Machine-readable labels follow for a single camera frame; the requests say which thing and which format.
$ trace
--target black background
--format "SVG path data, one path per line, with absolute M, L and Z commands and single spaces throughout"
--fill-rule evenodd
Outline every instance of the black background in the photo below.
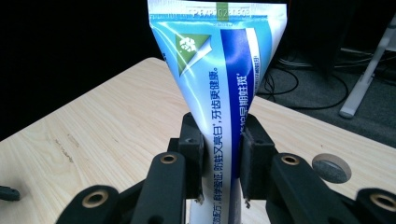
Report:
M 293 0 L 291 7 L 306 2 Z M 347 31 L 346 43 L 374 48 L 393 5 L 363 0 L 351 28 L 340 31 Z M 296 11 L 302 21 L 302 14 L 323 10 L 306 7 Z M 7 1 L 0 10 L 0 140 L 143 59 L 161 58 L 145 0 Z M 311 31 L 323 23 L 332 22 L 321 16 Z

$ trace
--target black cable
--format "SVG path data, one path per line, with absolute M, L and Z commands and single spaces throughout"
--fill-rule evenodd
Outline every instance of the black cable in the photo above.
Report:
M 376 77 L 376 80 L 381 82 L 381 83 L 383 83 L 383 84 L 385 84 L 385 85 L 389 85 L 391 87 L 396 87 L 396 82 L 395 81 L 388 81 L 387 79 L 382 78 L 382 77 Z
M 307 107 L 307 106 L 286 106 L 286 107 L 293 109 L 293 110 L 322 110 L 322 109 L 329 109 L 329 108 L 335 107 L 337 105 L 340 105 L 347 99 L 347 97 L 349 95 L 349 89 L 343 79 L 341 79 L 340 77 L 337 77 L 335 75 L 332 75 L 332 77 L 335 77 L 335 79 L 339 80 L 344 85 L 344 88 L 346 90 L 344 97 L 341 100 L 339 100 L 337 103 L 335 103 L 333 105 L 325 105 L 325 106 L 318 106 L 318 107 Z
M 265 88 L 266 91 L 269 91 L 269 92 L 257 92 L 257 95 L 268 95 L 267 100 L 269 100 L 269 99 L 272 97 L 272 98 L 274 99 L 274 103 L 275 103 L 275 102 L 276 102 L 275 95 L 285 94 L 285 93 L 289 93 L 289 92 L 294 91 L 294 90 L 299 86 L 300 82 L 299 82 L 299 79 L 297 78 L 297 76 L 294 75 L 294 74 L 293 74 L 291 71 L 289 71 L 289 70 L 286 70 L 286 69 L 284 69 L 284 68 L 277 67 L 277 66 L 273 67 L 272 69 L 278 69 L 278 70 L 280 70 L 280 71 L 283 71 L 283 72 L 285 72 L 285 73 L 288 73 L 288 74 L 290 74 L 292 77 L 294 77 L 294 79 L 295 79 L 295 81 L 296 81 L 296 84 L 295 84 L 294 87 L 291 88 L 290 90 L 281 91 L 281 92 L 275 92 L 275 82 L 274 82 L 274 79 L 272 78 L 271 73 L 266 74 L 265 79 L 264 79 L 264 88 Z M 345 83 L 345 81 L 344 81 L 343 79 L 341 79 L 340 77 L 337 77 L 336 75 L 332 75 L 332 77 L 334 77 L 335 79 L 337 79 L 338 81 L 340 81 L 341 84 L 343 84 L 343 86 L 344 86 L 344 88 L 345 88 L 345 90 L 346 90 L 346 93 L 345 93 L 344 97 L 343 97 L 341 100 L 339 100 L 338 102 L 336 102 L 335 104 L 332 104 L 332 105 L 325 105 L 325 106 L 317 106 L 317 107 L 308 107 L 308 106 L 286 106 L 286 105 L 285 105 L 285 107 L 290 108 L 290 109 L 293 109 L 293 110 L 322 110 L 322 109 L 329 109 L 329 108 L 335 107 L 335 106 L 337 106 L 337 105 L 340 105 L 341 103 L 343 103 L 343 102 L 347 99 L 347 97 L 348 97 L 348 95 L 349 95 L 349 88 L 348 88 L 347 84 Z
M 272 77 L 271 73 L 268 73 L 268 74 L 266 74 L 265 79 L 264 79 L 264 88 L 265 88 L 266 91 L 269 91 L 269 92 L 262 92 L 262 91 L 259 91 L 259 92 L 257 92 L 258 95 L 268 95 L 269 98 L 270 98 L 271 96 L 280 95 L 280 94 L 285 94 L 285 93 L 294 91 L 294 90 L 298 87 L 298 85 L 299 85 L 299 80 L 298 80 L 297 76 L 294 75 L 291 71 L 288 71 L 288 70 L 286 70 L 286 69 L 284 69 L 284 68 L 277 67 L 277 66 L 276 66 L 276 67 L 272 67 L 272 69 L 277 69 L 277 70 L 280 70 L 280 71 L 282 71 L 282 72 L 285 72 L 285 73 L 290 74 L 292 77 L 294 77 L 294 80 L 295 80 L 296 84 L 295 84 L 294 87 L 292 87 L 290 90 L 287 90 L 287 91 L 280 91 L 280 92 L 274 92 L 274 91 L 275 91 L 275 82 L 274 82 L 274 78 Z M 271 87 L 271 90 L 268 90 L 268 89 L 267 89 L 267 87 L 266 87 L 267 84 Z

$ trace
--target mounting hole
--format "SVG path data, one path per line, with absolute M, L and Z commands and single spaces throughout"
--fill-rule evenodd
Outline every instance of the mounting hole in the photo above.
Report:
M 390 212 L 396 212 L 396 201 L 387 195 L 374 193 L 370 195 L 370 200 L 377 206 Z
M 82 205 L 86 208 L 94 208 L 102 205 L 105 201 L 107 201 L 107 198 L 107 191 L 99 189 L 85 196 L 85 198 L 82 200 Z
M 171 164 L 174 163 L 176 160 L 177 160 L 177 156 L 172 154 L 166 154 L 161 157 L 161 162 L 164 164 Z
M 312 160 L 312 169 L 320 178 L 334 184 L 346 183 L 352 177 L 347 162 L 328 153 L 317 155 Z
M 299 160 L 299 159 L 297 159 L 297 158 L 295 158 L 295 157 L 293 157 L 293 156 L 291 156 L 291 155 L 283 156 L 283 157 L 281 158 L 281 160 L 282 160 L 283 162 L 285 162 L 286 164 L 288 164 L 288 165 L 298 165 L 298 164 L 300 163 L 300 160 Z

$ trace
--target black plastic part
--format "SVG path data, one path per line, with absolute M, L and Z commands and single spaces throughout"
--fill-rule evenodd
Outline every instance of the black plastic part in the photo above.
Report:
M 338 193 L 337 191 L 334 191 L 334 193 L 337 195 L 338 199 L 341 200 L 341 202 L 346 206 L 347 209 L 349 209 L 349 211 L 351 211 L 355 217 L 359 216 L 359 213 L 355 212 L 355 201 L 348 198 L 347 196 Z
M 178 138 L 171 138 L 168 143 L 168 152 L 178 152 Z
M 361 223 L 396 223 L 396 195 L 382 189 L 361 189 L 356 198 Z
M 4 201 L 19 201 L 20 192 L 10 187 L 0 186 L 0 200 Z
M 273 140 L 253 115 L 247 116 L 241 146 L 240 181 L 244 198 L 265 200 L 271 186 L 271 162 L 277 151 Z
M 185 223 L 186 162 L 177 152 L 157 155 L 149 168 L 131 224 Z
M 92 186 L 67 205 L 57 224 L 119 223 L 119 193 L 109 186 Z
M 284 206 L 275 204 L 272 201 L 267 201 L 265 204 L 265 210 L 267 211 L 271 224 L 295 223 L 289 213 L 289 210 Z
M 271 177 L 277 190 L 268 201 L 282 207 L 279 200 L 283 199 L 294 223 L 359 223 L 303 158 L 279 153 L 272 164 Z M 271 222 L 276 220 L 273 215 L 268 214 Z
M 178 152 L 186 159 L 186 189 L 187 199 L 198 199 L 202 195 L 202 169 L 205 143 L 191 113 L 183 117 Z
M 134 208 L 137 205 L 140 192 L 142 191 L 145 180 L 133 185 L 120 193 L 119 209 L 121 212 L 120 224 L 130 223 L 132 216 L 134 215 Z

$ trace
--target wooden table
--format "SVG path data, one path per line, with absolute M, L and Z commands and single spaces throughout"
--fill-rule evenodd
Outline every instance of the wooden table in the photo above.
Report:
M 0 201 L 0 223 L 54 223 L 83 189 L 119 192 L 144 179 L 152 158 L 178 137 L 189 112 L 166 64 L 146 59 L 0 143 L 0 185 L 18 202 Z M 309 163 L 320 153 L 346 161 L 352 177 L 332 189 L 396 191 L 396 149 L 256 97 L 249 111 L 276 143 Z M 265 202 L 243 208 L 244 223 L 269 223 Z

